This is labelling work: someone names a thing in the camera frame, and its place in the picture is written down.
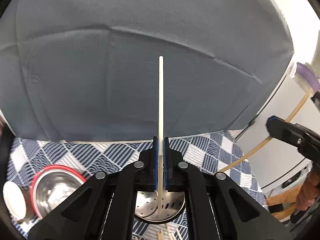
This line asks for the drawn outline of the person's right hand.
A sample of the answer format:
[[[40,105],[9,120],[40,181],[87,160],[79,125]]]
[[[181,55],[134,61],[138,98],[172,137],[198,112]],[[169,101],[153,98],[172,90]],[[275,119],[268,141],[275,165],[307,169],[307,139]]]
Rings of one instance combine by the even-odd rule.
[[[316,198],[319,196],[318,185],[319,172],[315,168],[312,168],[297,195],[297,210],[305,211],[314,204]]]

